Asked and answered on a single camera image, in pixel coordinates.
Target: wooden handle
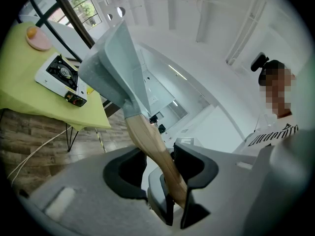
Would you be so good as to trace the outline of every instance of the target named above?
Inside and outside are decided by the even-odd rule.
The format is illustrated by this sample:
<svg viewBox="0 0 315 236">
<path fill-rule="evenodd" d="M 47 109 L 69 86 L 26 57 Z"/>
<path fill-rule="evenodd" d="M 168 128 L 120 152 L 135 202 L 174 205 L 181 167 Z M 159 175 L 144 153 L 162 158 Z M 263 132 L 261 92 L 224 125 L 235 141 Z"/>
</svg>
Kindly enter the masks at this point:
<svg viewBox="0 0 315 236">
<path fill-rule="evenodd" d="M 128 117 L 125 121 L 132 141 L 161 168 L 173 200 L 184 208 L 187 186 L 178 172 L 157 127 L 151 125 L 143 115 Z"/>
</svg>

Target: white ceiling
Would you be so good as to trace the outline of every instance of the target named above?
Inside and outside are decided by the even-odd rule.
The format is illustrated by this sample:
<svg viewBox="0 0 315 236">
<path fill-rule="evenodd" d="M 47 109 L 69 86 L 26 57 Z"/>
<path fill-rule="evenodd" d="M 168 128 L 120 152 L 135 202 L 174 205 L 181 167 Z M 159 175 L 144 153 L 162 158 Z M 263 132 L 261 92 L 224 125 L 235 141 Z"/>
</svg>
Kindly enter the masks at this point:
<svg viewBox="0 0 315 236">
<path fill-rule="evenodd" d="M 201 83 L 244 135 L 253 130 L 263 108 L 252 60 L 264 51 L 297 74 L 313 50 L 285 0 L 97 1 L 104 15 L 113 15 L 111 21 L 105 17 L 110 27 L 121 20 L 117 7 L 123 7 L 134 41 Z"/>
</svg>

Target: floor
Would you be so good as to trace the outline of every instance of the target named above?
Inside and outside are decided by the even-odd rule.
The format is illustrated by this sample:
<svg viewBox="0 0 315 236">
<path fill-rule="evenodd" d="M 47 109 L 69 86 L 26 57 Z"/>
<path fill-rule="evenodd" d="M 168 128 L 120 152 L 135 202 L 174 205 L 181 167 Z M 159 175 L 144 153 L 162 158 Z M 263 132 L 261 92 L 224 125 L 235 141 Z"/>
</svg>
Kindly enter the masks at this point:
<svg viewBox="0 0 315 236">
<path fill-rule="evenodd" d="M 109 122 L 111 129 L 97 129 L 108 152 L 133 144 L 127 132 L 122 110 L 113 114 Z M 8 175 L 44 142 L 64 130 L 63 121 L 6 109 L 0 123 L 0 159 L 6 174 Z M 67 164 L 102 153 L 104 150 L 94 128 L 81 130 L 70 152 L 67 152 L 66 134 L 63 133 L 27 161 L 15 179 L 13 189 L 16 192 L 23 189 L 30 194 Z"/>
</svg>

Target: person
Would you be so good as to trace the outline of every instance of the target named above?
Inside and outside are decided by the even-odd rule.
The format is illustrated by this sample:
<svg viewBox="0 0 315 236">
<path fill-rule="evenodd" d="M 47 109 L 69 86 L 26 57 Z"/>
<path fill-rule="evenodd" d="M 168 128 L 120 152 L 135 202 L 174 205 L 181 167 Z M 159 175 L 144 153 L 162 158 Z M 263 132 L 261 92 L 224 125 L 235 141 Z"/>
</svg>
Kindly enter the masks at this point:
<svg viewBox="0 0 315 236">
<path fill-rule="evenodd" d="M 256 129 L 233 153 L 258 156 L 263 147 L 274 146 L 299 130 L 290 110 L 294 82 L 295 76 L 283 63 L 277 60 L 265 63 L 258 78 L 259 89 L 265 94 L 266 107 L 272 108 L 277 115 L 277 121 L 266 128 Z"/>
</svg>

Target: yellow-green tablecloth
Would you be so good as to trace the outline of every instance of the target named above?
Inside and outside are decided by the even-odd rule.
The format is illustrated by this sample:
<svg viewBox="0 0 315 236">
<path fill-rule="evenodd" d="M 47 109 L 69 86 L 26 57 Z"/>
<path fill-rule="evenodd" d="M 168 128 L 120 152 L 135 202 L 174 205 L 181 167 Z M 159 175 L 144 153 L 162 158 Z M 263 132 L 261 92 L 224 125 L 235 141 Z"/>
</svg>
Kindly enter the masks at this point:
<svg viewBox="0 0 315 236">
<path fill-rule="evenodd" d="M 67 122 L 76 130 L 86 126 L 110 128 L 99 94 L 88 95 L 84 106 L 74 106 L 35 81 L 35 74 L 55 52 L 33 49 L 25 39 L 31 22 L 11 28 L 0 52 L 0 109 L 43 115 Z"/>
</svg>

